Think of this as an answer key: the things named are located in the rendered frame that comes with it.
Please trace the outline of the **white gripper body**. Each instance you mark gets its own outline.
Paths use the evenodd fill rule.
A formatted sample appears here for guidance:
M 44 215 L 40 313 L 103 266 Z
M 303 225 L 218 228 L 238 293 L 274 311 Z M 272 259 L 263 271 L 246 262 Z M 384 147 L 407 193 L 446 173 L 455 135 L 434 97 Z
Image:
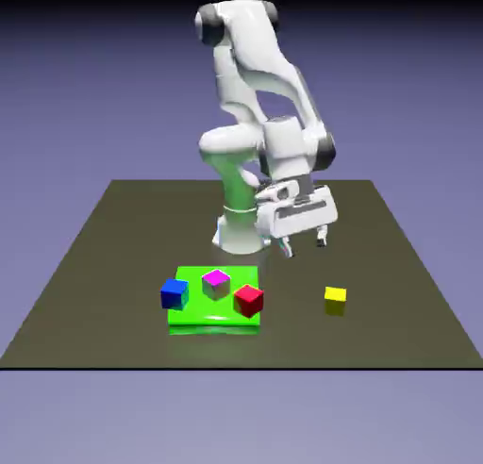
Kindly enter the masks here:
M 316 187 L 310 194 L 296 193 L 297 185 L 272 185 L 256 194 L 256 229 L 265 245 L 284 236 L 316 231 L 338 219 L 330 188 Z

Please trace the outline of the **small yellow cube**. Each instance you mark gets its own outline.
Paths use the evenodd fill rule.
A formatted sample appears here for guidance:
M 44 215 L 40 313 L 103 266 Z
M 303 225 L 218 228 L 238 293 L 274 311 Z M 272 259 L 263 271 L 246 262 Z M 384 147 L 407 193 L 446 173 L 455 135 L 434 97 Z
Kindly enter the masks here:
M 343 316 L 347 299 L 347 289 L 325 288 L 325 313 L 330 316 Z

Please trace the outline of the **small red cube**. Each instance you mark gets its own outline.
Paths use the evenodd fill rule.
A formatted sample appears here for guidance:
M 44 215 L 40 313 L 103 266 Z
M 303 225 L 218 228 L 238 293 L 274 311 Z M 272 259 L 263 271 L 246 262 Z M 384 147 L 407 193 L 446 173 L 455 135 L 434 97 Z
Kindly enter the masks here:
M 264 291 L 250 285 L 244 285 L 234 292 L 234 310 L 247 319 L 251 319 L 263 310 Z

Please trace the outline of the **small magenta cube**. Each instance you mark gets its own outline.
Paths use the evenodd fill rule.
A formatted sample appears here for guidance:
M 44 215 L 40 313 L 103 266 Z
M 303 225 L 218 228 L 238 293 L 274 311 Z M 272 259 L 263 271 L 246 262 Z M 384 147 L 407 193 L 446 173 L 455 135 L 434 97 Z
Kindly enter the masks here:
M 202 292 L 211 300 L 218 301 L 230 293 L 231 278 L 219 269 L 202 276 Z

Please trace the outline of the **large green box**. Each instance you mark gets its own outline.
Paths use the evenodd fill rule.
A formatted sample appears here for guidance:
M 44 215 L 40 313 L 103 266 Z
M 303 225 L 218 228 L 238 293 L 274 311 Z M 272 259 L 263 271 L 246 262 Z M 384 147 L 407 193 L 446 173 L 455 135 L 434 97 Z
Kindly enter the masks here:
M 231 278 L 230 293 L 213 301 L 202 292 L 202 276 L 219 269 Z M 244 285 L 261 290 L 258 268 L 253 265 L 235 266 L 179 266 L 173 279 L 189 282 L 189 301 L 181 311 L 164 309 L 166 322 L 172 334 L 256 334 L 261 323 L 261 312 L 251 319 L 234 310 L 233 295 Z

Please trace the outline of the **small blue cube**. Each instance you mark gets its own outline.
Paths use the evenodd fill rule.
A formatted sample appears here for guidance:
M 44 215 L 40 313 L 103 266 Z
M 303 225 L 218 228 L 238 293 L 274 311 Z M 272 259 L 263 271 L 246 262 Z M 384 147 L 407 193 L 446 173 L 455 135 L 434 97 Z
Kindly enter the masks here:
M 189 282 L 169 278 L 160 288 L 159 295 L 162 308 L 181 311 L 189 301 Z

